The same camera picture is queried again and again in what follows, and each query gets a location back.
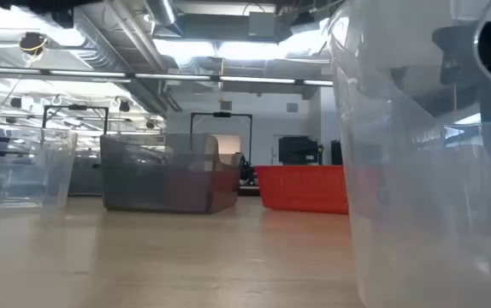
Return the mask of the clear plastic storage basket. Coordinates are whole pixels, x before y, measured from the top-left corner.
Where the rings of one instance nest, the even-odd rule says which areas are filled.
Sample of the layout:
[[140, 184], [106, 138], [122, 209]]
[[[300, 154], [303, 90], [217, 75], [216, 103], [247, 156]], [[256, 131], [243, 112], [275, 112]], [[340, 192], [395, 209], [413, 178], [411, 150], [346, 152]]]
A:
[[359, 61], [352, 0], [328, 26], [359, 298], [491, 308], [491, 0], [443, 27], [436, 66]]
[[67, 130], [0, 123], [0, 209], [64, 206], [76, 142]]

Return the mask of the black computer monitor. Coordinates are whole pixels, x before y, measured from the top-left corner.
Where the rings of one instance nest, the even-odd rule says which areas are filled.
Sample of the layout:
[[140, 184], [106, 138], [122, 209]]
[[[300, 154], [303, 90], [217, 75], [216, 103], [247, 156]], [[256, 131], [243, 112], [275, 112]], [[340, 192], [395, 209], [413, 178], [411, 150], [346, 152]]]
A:
[[278, 159], [283, 165], [318, 163], [318, 143], [307, 136], [279, 138]]

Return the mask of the red plastic basket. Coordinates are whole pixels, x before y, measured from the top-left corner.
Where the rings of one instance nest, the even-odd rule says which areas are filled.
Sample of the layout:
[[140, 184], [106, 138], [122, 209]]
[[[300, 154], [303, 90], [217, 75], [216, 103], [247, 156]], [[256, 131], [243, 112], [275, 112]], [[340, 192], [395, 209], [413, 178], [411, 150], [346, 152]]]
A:
[[342, 166], [257, 166], [256, 171], [261, 200], [267, 209], [348, 214]]

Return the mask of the long horizontal light bar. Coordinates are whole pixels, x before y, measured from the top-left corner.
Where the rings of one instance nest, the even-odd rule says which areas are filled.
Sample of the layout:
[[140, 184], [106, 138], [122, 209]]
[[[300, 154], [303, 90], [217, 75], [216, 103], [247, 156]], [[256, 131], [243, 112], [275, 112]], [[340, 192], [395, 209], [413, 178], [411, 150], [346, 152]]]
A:
[[317, 86], [331, 87], [330, 80], [305, 80], [288, 78], [267, 78], [249, 76], [227, 76], [227, 75], [205, 75], [205, 74], [162, 74], [162, 73], [124, 73], [124, 72], [102, 72], [102, 71], [80, 71], [48, 68], [9, 68], [0, 67], [0, 75], [21, 76], [43, 76], [61, 78], [82, 78], [88, 80], [177, 80], [177, 81], [200, 81], [200, 82], [235, 82], [271, 84], [284, 86]]

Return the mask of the grey ceiling junction box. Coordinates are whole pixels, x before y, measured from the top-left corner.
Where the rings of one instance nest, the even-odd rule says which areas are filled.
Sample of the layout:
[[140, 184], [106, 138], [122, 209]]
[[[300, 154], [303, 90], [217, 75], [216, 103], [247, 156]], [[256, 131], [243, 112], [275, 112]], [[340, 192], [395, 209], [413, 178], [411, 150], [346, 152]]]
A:
[[275, 36], [276, 16], [273, 13], [252, 11], [248, 17], [250, 37], [272, 38]]

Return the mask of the white shade table lamp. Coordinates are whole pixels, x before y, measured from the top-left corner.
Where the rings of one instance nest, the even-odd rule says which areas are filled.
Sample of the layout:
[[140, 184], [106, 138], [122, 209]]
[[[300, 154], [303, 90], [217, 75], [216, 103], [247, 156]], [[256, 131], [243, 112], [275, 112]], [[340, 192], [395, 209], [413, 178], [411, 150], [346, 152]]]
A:
[[350, 28], [358, 31], [359, 61], [377, 69], [436, 66], [432, 40], [443, 27], [477, 21], [490, 0], [352, 0]]

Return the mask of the black background station frame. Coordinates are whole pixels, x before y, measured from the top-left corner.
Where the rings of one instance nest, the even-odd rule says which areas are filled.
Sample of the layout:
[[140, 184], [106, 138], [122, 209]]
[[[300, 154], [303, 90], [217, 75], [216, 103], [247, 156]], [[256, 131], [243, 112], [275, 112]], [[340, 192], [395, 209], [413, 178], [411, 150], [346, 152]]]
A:
[[98, 106], [87, 106], [87, 105], [80, 105], [80, 104], [70, 104], [70, 105], [54, 105], [54, 104], [47, 104], [44, 106], [44, 113], [43, 113], [43, 118], [42, 118], [42, 128], [45, 129], [47, 126], [47, 122], [52, 118], [52, 115], [48, 115], [49, 110], [55, 109], [55, 115], [63, 109], [66, 110], [75, 110], [75, 111], [84, 111], [84, 110], [102, 110], [104, 112], [104, 117], [103, 117], [103, 134], [106, 134], [108, 132], [108, 126], [109, 126], [109, 108], [108, 107], [98, 107]]
[[240, 153], [251, 161], [253, 117], [227, 111], [193, 112], [190, 116], [190, 133], [214, 137], [222, 160], [230, 162], [233, 154]]

